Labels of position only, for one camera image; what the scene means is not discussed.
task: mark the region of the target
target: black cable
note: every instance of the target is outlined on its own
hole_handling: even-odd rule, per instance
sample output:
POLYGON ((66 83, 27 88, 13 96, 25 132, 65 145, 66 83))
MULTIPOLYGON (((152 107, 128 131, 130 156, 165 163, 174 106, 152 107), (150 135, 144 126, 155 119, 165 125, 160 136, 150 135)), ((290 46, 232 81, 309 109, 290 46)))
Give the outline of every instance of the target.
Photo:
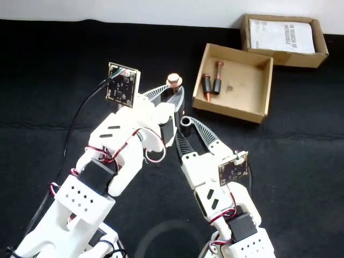
MULTIPOLYGON (((100 90, 102 90, 107 83, 111 80, 112 78, 107 78, 105 80, 103 80, 98 87, 82 102, 82 104, 80 105, 79 109, 76 111, 73 121, 69 126, 66 138, 64 140, 64 149, 63 149, 63 153, 62 153, 62 158, 61 158, 61 165, 59 168, 59 171, 57 173, 57 175, 55 176, 54 182, 58 180, 58 178, 60 177, 61 173, 62 173, 62 169, 63 169, 63 165, 64 162, 66 160, 66 154, 67 154, 67 149, 68 149, 68 144, 69 144, 69 140, 70 140, 70 136, 71 133, 74 129, 74 126, 77 122, 77 119, 81 113, 81 110, 83 109, 83 107, 86 105, 86 103, 95 95, 97 94, 100 90)), ((41 215, 43 208, 48 200, 48 197, 50 196, 50 191, 48 190, 47 193, 45 194, 40 206, 38 207, 38 209, 36 210, 35 214, 33 215, 33 217, 31 218, 29 224, 26 227, 25 233, 24 233, 24 237, 26 237, 27 234, 29 234, 31 232, 32 227, 34 226, 34 224, 36 223, 37 219, 39 218, 39 216, 41 215)))
POLYGON ((110 245, 112 247, 112 251, 109 252, 108 254, 106 254, 104 256, 104 258, 110 258, 113 256, 114 253, 118 253, 121 252, 122 256, 125 257, 127 255, 127 251, 125 249, 119 248, 119 249, 115 249, 113 243, 111 243, 110 241, 107 240, 99 240, 98 242, 103 242, 103 243, 107 243, 108 245, 110 245))
POLYGON ((252 183, 253 183, 253 176, 252 176, 251 165, 248 164, 248 193, 251 198, 252 198, 252 183))

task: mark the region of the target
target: circuit board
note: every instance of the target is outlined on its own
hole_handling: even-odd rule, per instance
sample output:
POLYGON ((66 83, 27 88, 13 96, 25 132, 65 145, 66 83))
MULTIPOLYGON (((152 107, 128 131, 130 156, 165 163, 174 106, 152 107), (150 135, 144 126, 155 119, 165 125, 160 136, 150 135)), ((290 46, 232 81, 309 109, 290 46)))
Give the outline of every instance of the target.
POLYGON ((231 181, 235 181, 238 177, 248 174, 247 154, 242 156, 243 163, 236 165, 234 160, 228 161, 219 166, 220 185, 223 186, 231 181))
POLYGON ((114 101, 118 104, 133 107, 135 87, 138 84, 138 70, 121 66, 115 63, 109 63, 109 76, 118 73, 111 82, 107 84, 106 99, 114 101))

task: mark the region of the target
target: screw head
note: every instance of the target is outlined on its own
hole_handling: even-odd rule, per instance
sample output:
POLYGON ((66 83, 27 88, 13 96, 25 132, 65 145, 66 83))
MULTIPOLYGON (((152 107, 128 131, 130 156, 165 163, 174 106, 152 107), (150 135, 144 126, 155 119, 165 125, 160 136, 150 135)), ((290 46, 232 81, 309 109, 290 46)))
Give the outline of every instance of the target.
POLYGON ((183 82, 183 79, 179 74, 173 73, 167 76, 166 84, 172 88, 179 87, 183 82))
POLYGON ((223 65, 224 65, 224 62, 223 62, 222 60, 217 60, 217 61, 215 62, 215 65, 216 65, 216 66, 223 66, 223 65))

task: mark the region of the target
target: open cardboard box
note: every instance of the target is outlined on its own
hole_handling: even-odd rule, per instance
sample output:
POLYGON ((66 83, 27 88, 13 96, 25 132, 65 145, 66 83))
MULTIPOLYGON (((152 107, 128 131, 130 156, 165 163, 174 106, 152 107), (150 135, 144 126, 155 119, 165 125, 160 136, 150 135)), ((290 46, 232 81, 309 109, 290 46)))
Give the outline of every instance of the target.
POLYGON ((268 114, 273 58, 228 47, 207 44, 198 71, 192 106, 244 120, 261 123, 268 114), (215 62, 222 60, 221 91, 204 97, 202 75, 216 77, 215 62))
POLYGON ((272 16, 272 15, 248 15, 243 18, 241 26, 241 42, 242 49, 251 53, 271 56, 274 58, 274 65, 279 66, 295 66, 295 67, 311 67, 317 68, 327 57, 328 50, 326 47, 323 32, 320 27, 319 20, 306 17, 290 17, 290 16, 272 16), (299 22, 309 23, 312 28, 313 43, 315 54, 303 54, 287 51, 274 51, 270 49, 251 48, 249 20, 266 20, 271 22, 299 22))

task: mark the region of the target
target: paper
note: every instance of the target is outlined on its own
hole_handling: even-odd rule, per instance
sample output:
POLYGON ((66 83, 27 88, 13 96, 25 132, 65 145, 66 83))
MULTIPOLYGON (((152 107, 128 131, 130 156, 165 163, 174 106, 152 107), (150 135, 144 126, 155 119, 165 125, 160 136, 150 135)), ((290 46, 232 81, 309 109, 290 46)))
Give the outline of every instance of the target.
POLYGON ((314 54, 308 23, 249 20, 251 48, 314 54))

